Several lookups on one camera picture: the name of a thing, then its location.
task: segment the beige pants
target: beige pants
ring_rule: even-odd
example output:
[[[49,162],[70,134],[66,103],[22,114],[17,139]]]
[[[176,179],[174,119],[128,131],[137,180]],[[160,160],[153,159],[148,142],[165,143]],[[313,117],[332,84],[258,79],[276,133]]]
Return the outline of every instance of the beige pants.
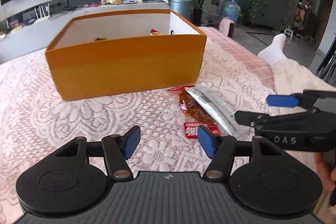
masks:
[[[306,67],[300,66],[291,59],[280,60],[273,66],[275,91],[279,95],[301,93],[304,89],[332,90],[336,88],[328,85],[323,80],[313,75]],[[304,111],[300,107],[280,108],[280,113],[290,114]],[[311,152],[288,151],[294,158],[316,171],[314,154]],[[318,202],[314,214],[327,224],[336,224],[336,218],[328,209],[330,195],[323,193]]]

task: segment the gray ribbed surface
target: gray ribbed surface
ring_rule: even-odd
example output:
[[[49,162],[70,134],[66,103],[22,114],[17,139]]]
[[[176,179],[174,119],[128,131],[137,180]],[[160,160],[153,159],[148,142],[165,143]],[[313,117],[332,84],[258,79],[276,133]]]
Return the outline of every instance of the gray ribbed surface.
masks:
[[[198,173],[140,172],[117,183],[97,207],[67,219],[25,215],[17,224],[321,224],[312,215],[292,220],[259,217],[236,204],[226,188]]]

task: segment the doorway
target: doorway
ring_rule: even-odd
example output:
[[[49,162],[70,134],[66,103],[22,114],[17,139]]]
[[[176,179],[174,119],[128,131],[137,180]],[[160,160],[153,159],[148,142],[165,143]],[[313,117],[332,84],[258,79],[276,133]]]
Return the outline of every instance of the doorway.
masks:
[[[326,30],[331,8],[333,6],[333,0],[321,0],[319,11],[317,14],[318,23],[313,35],[314,41],[319,45]]]

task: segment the silver package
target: silver package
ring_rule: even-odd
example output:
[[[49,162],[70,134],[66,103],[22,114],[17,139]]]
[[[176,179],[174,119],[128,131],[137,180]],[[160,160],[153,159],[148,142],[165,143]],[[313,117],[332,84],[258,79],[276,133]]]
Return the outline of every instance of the silver package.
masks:
[[[184,88],[186,92],[216,121],[218,129],[223,134],[239,137],[243,128],[234,119],[233,111],[224,107],[204,88]]]

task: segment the blue plastic bottle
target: blue plastic bottle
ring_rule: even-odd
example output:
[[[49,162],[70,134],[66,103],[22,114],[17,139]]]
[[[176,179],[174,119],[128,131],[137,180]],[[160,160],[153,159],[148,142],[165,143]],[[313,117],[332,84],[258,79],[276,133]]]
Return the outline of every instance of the blue plastic bottle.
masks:
[[[235,0],[226,1],[223,6],[222,17],[228,17],[234,23],[237,23],[241,11]]]

